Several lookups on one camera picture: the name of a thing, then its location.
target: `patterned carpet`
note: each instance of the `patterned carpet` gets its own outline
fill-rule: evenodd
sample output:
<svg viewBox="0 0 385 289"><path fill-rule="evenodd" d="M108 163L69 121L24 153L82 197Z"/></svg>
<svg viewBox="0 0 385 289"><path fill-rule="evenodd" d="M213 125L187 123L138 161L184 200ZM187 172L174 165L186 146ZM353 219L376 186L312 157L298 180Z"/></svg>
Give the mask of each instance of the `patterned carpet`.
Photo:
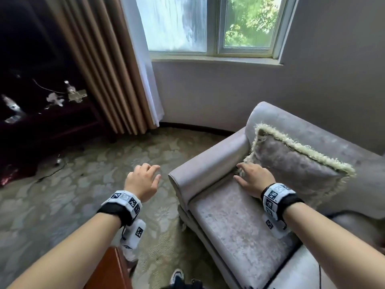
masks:
<svg viewBox="0 0 385 289"><path fill-rule="evenodd" d="M0 288L5 288L40 256L91 218L99 205L123 187L128 172L147 162L161 166L158 193L143 205L147 229L139 244L134 288L168 284L176 267L186 279L200 279L206 288L226 284L199 238L182 232L178 201L167 174L223 140L204 132L161 128L142 136L126 136L115 144L95 140L63 152L65 167L42 164L38 174L0 190ZM113 243L116 243L118 232Z"/></svg>

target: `white sheer curtain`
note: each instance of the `white sheer curtain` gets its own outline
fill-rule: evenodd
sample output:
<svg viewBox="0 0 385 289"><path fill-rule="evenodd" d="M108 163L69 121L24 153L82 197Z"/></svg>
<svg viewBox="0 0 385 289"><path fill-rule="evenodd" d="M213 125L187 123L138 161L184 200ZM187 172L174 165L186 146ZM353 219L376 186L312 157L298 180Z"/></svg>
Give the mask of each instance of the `white sheer curtain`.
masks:
<svg viewBox="0 0 385 289"><path fill-rule="evenodd" d="M135 57L137 59L144 92L148 100L154 124L159 126L159 121L164 116L163 107L156 86L155 75L152 69L150 54L147 47L146 36L142 25L136 0L121 0L127 28L131 37Z"/></svg>

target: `forearm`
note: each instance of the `forearm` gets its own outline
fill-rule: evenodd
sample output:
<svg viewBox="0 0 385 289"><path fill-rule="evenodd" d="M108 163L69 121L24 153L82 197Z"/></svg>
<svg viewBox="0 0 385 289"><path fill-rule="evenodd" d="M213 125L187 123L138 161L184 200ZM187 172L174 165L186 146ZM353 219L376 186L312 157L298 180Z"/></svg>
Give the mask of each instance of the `forearm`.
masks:
<svg viewBox="0 0 385 289"><path fill-rule="evenodd" d="M81 289L121 226L117 216L98 213L37 260L8 289Z"/></svg>
<svg viewBox="0 0 385 289"><path fill-rule="evenodd" d="M303 203L283 218L339 288L385 288L385 256Z"/></svg>

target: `green foliage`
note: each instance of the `green foliage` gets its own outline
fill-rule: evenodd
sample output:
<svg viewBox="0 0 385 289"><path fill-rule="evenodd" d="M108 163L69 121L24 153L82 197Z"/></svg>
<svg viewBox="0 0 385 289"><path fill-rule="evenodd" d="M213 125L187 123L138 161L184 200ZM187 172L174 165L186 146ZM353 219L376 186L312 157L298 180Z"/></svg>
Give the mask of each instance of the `green foliage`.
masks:
<svg viewBox="0 0 385 289"><path fill-rule="evenodd" d="M269 47L278 18L275 0L228 0L227 47Z"/></svg>

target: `curtain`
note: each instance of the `curtain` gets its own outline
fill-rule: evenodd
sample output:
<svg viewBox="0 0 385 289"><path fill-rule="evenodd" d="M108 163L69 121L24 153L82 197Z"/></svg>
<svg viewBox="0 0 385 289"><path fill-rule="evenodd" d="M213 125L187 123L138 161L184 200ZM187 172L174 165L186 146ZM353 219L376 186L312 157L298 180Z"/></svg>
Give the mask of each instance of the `curtain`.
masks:
<svg viewBox="0 0 385 289"><path fill-rule="evenodd" d="M46 1L114 132L159 126L164 113L135 0L122 0L125 12L121 0Z"/></svg>

